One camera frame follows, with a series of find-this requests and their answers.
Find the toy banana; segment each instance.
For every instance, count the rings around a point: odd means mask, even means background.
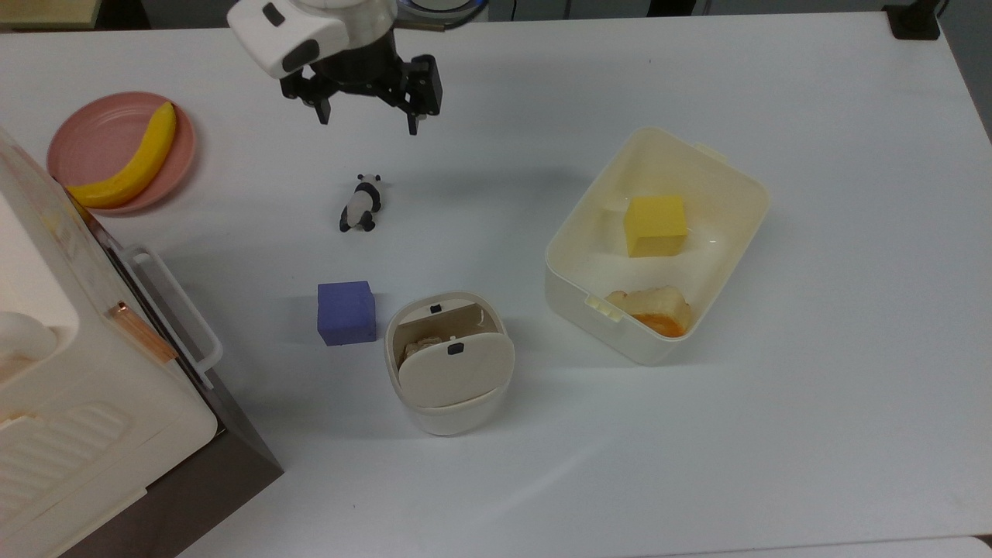
[[[123,169],[106,180],[65,189],[86,208],[122,206],[141,194],[159,173],[175,136],[176,111],[170,102],[166,102],[152,114],[138,151]]]

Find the purple block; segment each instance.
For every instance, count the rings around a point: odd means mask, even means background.
[[[317,285],[316,330],[329,347],[375,341],[375,298],[368,282]]]

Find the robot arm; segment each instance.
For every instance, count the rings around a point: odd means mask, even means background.
[[[421,120],[440,113],[440,77],[433,56],[406,63],[396,53],[396,17],[396,0],[240,0],[227,22],[283,96],[312,106],[320,123],[341,91],[400,108],[416,135]],[[304,77],[306,66],[313,76]]]

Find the panda figurine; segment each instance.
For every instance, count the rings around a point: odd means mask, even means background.
[[[341,212],[341,232],[346,232],[354,226],[362,230],[375,228],[372,213],[382,208],[382,198],[376,188],[380,186],[381,180],[379,175],[358,175],[360,184],[355,187],[355,193],[351,195],[351,200]]]

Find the pink plate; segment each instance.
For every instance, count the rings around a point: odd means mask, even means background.
[[[145,92],[116,93],[98,98],[66,120],[49,145],[49,174],[63,186],[77,186],[112,177],[131,160],[152,113],[163,96]],[[178,187],[192,163],[196,135],[186,113],[175,103],[176,137],[159,174],[133,200],[94,213],[117,214],[144,209]]]

